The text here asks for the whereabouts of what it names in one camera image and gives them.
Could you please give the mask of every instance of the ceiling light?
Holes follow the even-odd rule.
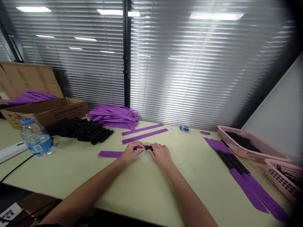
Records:
[[[114,54],[115,52],[112,52],[112,51],[102,51],[102,50],[100,50],[101,52],[103,52],[103,53],[111,53],[111,54]]]
[[[190,19],[204,20],[239,20],[244,14],[211,14],[211,13],[192,13]]]
[[[87,40],[87,41],[96,41],[95,39],[91,39],[91,38],[80,38],[80,37],[75,37],[75,39]]]
[[[137,16],[137,17],[139,17],[140,16],[140,12],[129,11],[128,12],[128,16]]]
[[[44,38],[55,38],[53,36],[42,36],[42,35],[36,35],[36,36],[38,36],[38,37],[44,37]]]
[[[173,46],[191,46],[191,45],[188,45],[188,44],[173,44]]]
[[[32,12],[32,13],[39,13],[39,12],[51,12],[50,9],[46,7],[16,7],[18,10],[23,12]]]
[[[150,57],[150,56],[148,56],[148,55],[138,55],[138,56],[143,56],[143,57]]]
[[[120,15],[123,16],[122,10],[115,10],[115,9],[97,9],[97,11],[101,15]]]

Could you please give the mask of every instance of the blue bottle cap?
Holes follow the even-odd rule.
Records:
[[[29,125],[31,123],[34,123],[35,120],[33,118],[23,118],[22,120],[20,120],[20,122],[23,125]]]

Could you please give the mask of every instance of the pile of purple ribbons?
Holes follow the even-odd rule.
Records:
[[[23,104],[29,104],[33,102],[40,102],[45,100],[51,100],[56,99],[57,97],[44,93],[41,91],[36,90],[24,90],[22,95],[19,95],[14,98],[14,101],[12,102],[3,102],[7,103],[9,105],[23,105]]]
[[[92,121],[103,123],[104,126],[134,130],[138,124],[138,113],[127,107],[110,105],[96,106],[87,116]]]

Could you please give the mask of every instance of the blue packet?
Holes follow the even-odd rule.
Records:
[[[183,125],[180,125],[180,129],[183,131],[189,131],[189,128],[187,126],[183,126]]]

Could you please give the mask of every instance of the bottle label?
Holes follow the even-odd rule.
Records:
[[[54,145],[54,141],[50,138],[49,140],[40,143],[39,145],[28,146],[33,154],[39,154],[41,152],[47,151]]]

